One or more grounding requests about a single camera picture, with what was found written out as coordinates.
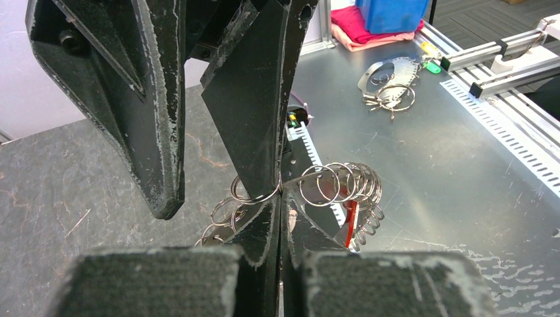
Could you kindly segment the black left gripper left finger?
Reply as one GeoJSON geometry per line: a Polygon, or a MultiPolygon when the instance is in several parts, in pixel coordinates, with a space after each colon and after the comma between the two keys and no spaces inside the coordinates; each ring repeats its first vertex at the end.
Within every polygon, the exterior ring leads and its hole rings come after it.
{"type": "Polygon", "coordinates": [[[280,197],[222,244],[98,248],[69,267],[48,316],[275,316],[280,197]]]}

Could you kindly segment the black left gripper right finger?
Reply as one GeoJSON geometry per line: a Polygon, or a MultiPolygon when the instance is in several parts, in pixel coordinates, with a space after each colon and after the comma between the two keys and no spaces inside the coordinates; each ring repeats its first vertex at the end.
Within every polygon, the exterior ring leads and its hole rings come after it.
{"type": "Polygon", "coordinates": [[[352,253],[281,198],[286,316],[496,316],[472,261],[450,252],[352,253]]]}

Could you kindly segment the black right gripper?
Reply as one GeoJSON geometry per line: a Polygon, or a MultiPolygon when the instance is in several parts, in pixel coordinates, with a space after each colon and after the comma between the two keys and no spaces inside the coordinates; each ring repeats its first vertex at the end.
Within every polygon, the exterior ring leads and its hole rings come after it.
{"type": "Polygon", "coordinates": [[[246,191],[276,185],[287,104],[315,1],[29,1],[46,75],[111,143],[153,216],[184,202],[184,63],[246,191]],[[186,17],[186,53],[185,19],[186,17]]]}

